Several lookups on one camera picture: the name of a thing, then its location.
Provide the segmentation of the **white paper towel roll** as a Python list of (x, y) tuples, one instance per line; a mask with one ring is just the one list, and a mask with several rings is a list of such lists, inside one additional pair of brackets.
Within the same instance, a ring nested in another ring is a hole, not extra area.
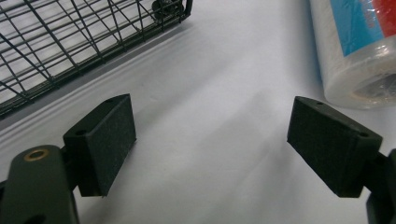
[(309, 0), (324, 96), (369, 109), (396, 105), (396, 0)]

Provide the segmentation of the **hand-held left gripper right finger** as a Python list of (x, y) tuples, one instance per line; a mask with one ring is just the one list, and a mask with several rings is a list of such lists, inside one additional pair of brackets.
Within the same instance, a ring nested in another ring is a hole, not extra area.
[(363, 189), (369, 224), (396, 224), (396, 148), (387, 156), (382, 137), (314, 99), (294, 98), (287, 142), (340, 198)]

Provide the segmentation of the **small black object in basket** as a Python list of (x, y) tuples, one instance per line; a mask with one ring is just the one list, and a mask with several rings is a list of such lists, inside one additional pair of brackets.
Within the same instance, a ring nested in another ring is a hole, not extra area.
[(169, 16), (180, 15), (184, 11), (181, 0), (155, 0), (151, 8), (156, 20), (161, 20)]

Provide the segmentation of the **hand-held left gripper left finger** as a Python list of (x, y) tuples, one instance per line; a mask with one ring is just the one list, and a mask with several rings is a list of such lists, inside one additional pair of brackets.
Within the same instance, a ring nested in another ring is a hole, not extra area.
[(136, 140), (131, 96), (103, 101), (64, 134), (64, 147), (24, 150), (0, 183), (0, 224), (79, 224), (73, 190), (105, 197)]

